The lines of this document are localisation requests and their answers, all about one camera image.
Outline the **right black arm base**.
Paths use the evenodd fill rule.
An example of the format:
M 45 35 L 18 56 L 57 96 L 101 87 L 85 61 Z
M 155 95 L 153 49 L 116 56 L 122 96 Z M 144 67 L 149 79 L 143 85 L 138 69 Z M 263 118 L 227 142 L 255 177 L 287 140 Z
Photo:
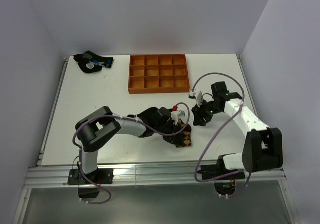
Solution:
M 210 164 L 210 165 L 201 165 L 200 169 L 197 171 L 198 174 L 201 175 L 202 180 L 212 179 L 221 175 L 230 174 L 236 172 L 237 170 L 227 170 L 225 167 L 218 167 L 217 164 Z M 245 179 L 245 173 L 240 171 L 239 173 L 225 176 L 218 180 L 243 180 Z

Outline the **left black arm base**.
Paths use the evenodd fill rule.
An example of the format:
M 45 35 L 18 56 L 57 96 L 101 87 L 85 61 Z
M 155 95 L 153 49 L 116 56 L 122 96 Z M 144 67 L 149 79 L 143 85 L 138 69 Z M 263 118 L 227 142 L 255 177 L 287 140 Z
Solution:
M 112 168 L 98 168 L 96 171 L 86 174 L 86 177 L 96 184 L 112 184 L 113 182 L 113 169 Z M 69 178 L 67 181 L 68 185 L 85 185 L 89 182 L 82 176 L 78 168 L 71 169 Z

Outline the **brown yellow argyle sock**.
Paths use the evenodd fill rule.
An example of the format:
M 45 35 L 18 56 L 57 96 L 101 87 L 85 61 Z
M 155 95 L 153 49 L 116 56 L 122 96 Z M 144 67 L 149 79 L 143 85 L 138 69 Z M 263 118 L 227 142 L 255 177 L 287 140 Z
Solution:
M 171 139 L 171 143 L 175 145 L 176 148 L 191 147 L 192 127 L 189 124 L 185 124 L 181 119 L 179 119 L 174 133 L 179 132 L 180 130 L 182 130 L 182 132 L 180 132 L 177 135 L 174 135 Z

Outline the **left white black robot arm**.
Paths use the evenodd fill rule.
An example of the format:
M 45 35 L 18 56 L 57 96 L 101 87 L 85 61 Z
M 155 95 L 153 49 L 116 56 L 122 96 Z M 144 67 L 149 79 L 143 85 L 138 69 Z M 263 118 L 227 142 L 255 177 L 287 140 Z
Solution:
M 131 135 L 147 138 L 154 133 L 161 135 L 167 142 L 182 136 L 182 125 L 179 123 L 185 112 L 175 106 L 150 107 L 137 115 L 120 116 L 103 106 L 79 121 L 73 140 L 78 139 L 81 144 L 75 144 L 80 152 L 80 179 L 85 183 L 93 183 L 97 179 L 98 153 L 115 135 Z

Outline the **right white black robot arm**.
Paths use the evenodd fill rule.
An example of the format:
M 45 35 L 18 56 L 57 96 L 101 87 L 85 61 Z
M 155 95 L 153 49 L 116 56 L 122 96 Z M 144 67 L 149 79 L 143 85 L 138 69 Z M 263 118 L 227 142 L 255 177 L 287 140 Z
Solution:
M 226 83 L 211 85 L 213 100 L 206 101 L 201 91 L 190 91 L 189 97 L 196 100 L 192 108 L 194 126 L 206 126 L 218 113 L 227 114 L 245 136 L 241 153 L 219 156 L 216 172 L 226 179 L 234 170 L 250 173 L 281 168 L 283 165 L 283 139 L 278 128 L 263 123 L 245 104 L 238 92 L 230 92 Z

